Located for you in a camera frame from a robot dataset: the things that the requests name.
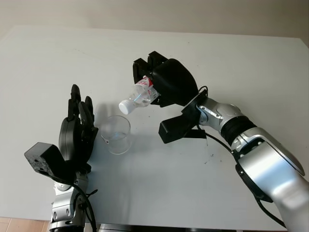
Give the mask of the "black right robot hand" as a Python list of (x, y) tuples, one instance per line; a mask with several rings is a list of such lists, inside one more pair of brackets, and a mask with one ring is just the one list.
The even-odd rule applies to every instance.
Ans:
[(172, 104), (187, 105), (198, 94), (198, 87), (191, 73), (176, 59), (166, 58), (156, 51), (147, 61), (139, 58), (133, 62), (133, 78), (137, 83), (144, 76), (150, 78), (159, 96), (153, 105), (166, 107)]

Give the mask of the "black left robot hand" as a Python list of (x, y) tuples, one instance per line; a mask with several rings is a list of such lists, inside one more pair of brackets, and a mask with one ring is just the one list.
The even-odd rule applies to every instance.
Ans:
[(79, 87), (72, 85), (68, 116), (62, 121), (58, 146), (64, 161), (75, 170), (91, 172), (91, 166), (87, 162), (98, 133), (94, 121), (92, 99), (87, 96), (82, 101)]

